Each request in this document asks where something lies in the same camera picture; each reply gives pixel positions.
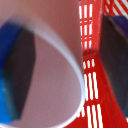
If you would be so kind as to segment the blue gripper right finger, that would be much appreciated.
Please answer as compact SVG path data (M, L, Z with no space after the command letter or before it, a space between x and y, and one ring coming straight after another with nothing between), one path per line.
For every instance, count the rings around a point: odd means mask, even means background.
M125 16L102 17L99 57L118 105L128 117L128 19Z

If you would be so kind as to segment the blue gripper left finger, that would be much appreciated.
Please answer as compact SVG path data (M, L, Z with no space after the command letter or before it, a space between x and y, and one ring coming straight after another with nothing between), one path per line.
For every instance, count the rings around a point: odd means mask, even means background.
M34 63L34 34L5 22L0 27L0 123L21 118Z

